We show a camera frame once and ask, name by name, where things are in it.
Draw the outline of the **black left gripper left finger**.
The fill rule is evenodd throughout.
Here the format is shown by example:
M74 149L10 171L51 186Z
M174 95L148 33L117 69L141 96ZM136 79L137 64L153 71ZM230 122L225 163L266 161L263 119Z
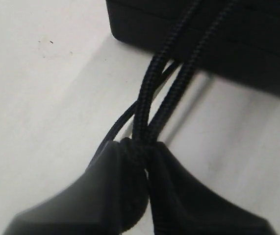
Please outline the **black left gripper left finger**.
M119 235L143 217L146 152L109 141L86 171L56 196L15 216L7 235Z

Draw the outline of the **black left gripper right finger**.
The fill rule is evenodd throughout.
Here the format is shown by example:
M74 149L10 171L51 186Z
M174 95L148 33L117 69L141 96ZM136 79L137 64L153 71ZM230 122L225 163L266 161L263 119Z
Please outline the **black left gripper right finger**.
M149 189L156 235L274 235L270 223L219 196L155 143Z

